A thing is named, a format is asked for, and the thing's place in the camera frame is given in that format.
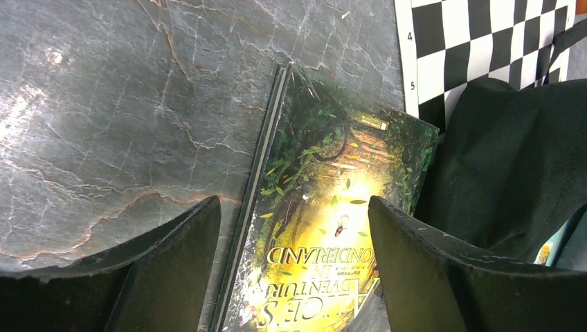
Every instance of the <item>chessboard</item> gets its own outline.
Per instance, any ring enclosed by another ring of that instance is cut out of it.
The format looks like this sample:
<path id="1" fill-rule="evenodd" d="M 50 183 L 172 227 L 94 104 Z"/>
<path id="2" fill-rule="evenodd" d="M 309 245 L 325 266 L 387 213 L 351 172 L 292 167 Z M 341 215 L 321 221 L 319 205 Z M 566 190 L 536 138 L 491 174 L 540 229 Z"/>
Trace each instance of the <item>chessboard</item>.
<path id="1" fill-rule="evenodd" d="M 568 50 L 550 67 L 552 38 L 572 27 L 576 0 L 395 0 L 406 111 L 444 133 L 467 84 L 515 89 L 566 80 Z"/>

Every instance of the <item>leaf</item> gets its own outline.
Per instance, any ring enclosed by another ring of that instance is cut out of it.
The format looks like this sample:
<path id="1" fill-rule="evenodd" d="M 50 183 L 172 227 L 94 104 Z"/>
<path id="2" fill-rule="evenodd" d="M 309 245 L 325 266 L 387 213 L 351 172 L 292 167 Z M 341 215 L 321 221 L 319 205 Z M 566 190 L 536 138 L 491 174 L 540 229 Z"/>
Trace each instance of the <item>leaf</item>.
<path id="1" fill-rule="evenodd" d="M 261 189 L 261 195 L 267 196 L 267 195 L 271 195 L 272 193 L 275 192 L 275 189 Z"/>

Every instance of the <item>black strap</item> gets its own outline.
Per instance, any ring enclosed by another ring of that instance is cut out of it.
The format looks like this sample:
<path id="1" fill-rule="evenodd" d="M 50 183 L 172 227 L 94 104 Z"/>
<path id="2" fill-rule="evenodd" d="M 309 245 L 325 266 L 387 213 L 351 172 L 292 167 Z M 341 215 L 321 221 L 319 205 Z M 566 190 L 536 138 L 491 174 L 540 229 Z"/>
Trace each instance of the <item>black strap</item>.
<path id="1" fill-rule="evenodd" d="M 552 52 L 552 57 L 550 57 L 550 63 L 548 64 L 548 70 L 546 71 L 546 78 L 544 79 L 543 85 L 548 84 L 550 69 L 554 62 L 559 58 L 559 55 L 585 37 L 587 37 L 587 19 L 580 21 L 572 28 L 563 31 L 552 38 L 554 51 Z"/>

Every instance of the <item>book cover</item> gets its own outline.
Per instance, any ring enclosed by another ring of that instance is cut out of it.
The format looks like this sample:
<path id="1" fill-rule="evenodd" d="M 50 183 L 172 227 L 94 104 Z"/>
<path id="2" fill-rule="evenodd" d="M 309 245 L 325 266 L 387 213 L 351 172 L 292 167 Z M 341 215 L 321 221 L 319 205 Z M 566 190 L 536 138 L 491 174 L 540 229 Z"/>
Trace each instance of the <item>book cover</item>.
<path id="1" fill-rule="evenodd" d="M 216 331 L 389 331 L 367 215 L 413 213 L 437 128 L 289 64 L 276 75 Z"/>

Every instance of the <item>black cloth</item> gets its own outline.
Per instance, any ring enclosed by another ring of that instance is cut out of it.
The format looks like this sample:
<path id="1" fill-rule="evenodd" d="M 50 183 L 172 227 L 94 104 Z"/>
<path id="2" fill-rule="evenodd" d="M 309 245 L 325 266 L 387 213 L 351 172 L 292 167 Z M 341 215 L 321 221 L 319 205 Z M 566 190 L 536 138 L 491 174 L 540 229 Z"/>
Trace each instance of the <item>black cloth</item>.
<path id="1" fill-rule="evenodd" d="M 461 95 L 437 160 L 427 223 L 525 261 L 587 202 L 587 80 Z"/>

